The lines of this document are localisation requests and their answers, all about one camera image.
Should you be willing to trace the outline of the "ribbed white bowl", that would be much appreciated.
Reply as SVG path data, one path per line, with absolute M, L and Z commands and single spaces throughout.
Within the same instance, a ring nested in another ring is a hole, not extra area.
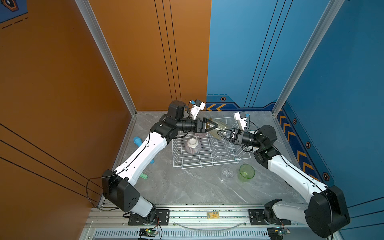
M 189 154 L 196 154 L 201 150 L 201 148 L 201 143 L 195 138 L 189 139 L 185 144 L 185 149 Z

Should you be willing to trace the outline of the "clear glass cup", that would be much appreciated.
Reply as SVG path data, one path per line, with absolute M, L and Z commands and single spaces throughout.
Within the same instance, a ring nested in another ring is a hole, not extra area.
M 225 177 L 225 178 L 233 178 L 235 176 L 235 172 L 233 169 L 229 168 L 229 167 L 225 167 L 222 169 L 222 175 Z

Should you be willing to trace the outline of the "green glass cup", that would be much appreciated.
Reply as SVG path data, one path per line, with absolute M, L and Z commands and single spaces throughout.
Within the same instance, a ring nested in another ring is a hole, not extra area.
M 248 164 L 243 164 L 239 168 L 238 178 L 241 182 L 247 182 L 255 176 L 255 169 Z

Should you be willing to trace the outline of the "yellow glass cup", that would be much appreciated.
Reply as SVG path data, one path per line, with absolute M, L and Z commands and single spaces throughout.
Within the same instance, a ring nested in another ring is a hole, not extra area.
M 211 120 L 212 122 L 215 122 L 218 125 L 217 128 L 215 128 L 214 130 L 211 131 L 212 134 L 214 132 L 217 133 L 217 131 L 230 129 L 230 127 L 226 123 L 224 123 L 220 120 L 214 120 L 212 118 L 209 118 L 209 120 Z

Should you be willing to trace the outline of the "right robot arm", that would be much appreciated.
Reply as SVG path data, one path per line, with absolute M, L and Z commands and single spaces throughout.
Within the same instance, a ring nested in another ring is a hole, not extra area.
M 218 134 L 234 145 L 256 148 L 256 161 L 281 177 L 306 201 L 300 204 L 275 199 L 266 203 L 266 223 L 275 225 L 290 220 L 305 224 L 319 237 L 327 238 L 351 222 L 343 191 L 317 181 L 289 162 L 274 146 L 278 138 L 272 126 L 264 125 L 254 133 L 226 129 Z

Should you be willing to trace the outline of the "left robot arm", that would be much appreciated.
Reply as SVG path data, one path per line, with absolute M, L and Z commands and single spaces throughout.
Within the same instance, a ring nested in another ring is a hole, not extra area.
M 204 102 L 195 100 L 190 103 L 192 107 L 186 117 L 184 114 L 187 104 L 172 101 L 168 112 L 151 127 L 138 149 L 113 171 L 106 170 L 103 173 L 103 196 L 125 213 L 134 213 L 145 221 L 152 222 L 156 216 L 156 206 L 135 189 L 143 170 L 162 149 L 178 137 L 179 132 L 204 134 L 218 127 L 215 122 L 198 117 L 199 112 L 206 107 Z

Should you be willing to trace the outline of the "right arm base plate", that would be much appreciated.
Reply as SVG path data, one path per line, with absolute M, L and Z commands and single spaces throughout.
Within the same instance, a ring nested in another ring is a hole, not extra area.
M 262 209 L 249 209 L 249 219 L 252 226 L 274 226 L 274 225 L 291 225 L 292 222 L 290 220 L 281 220 L 281 219 L 273 219 L 273 220 L 267 220 L 266 216 L 264 215 L 264 210 Z

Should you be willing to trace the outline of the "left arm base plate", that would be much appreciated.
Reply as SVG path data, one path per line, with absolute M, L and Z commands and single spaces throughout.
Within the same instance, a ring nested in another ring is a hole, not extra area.
M 129 226 L 167 226 L 170 220 L 169 209 L 156 209 L 149 213 L 147 217 L 142 217 L 138 214 L 132 214 L 129 217 Z

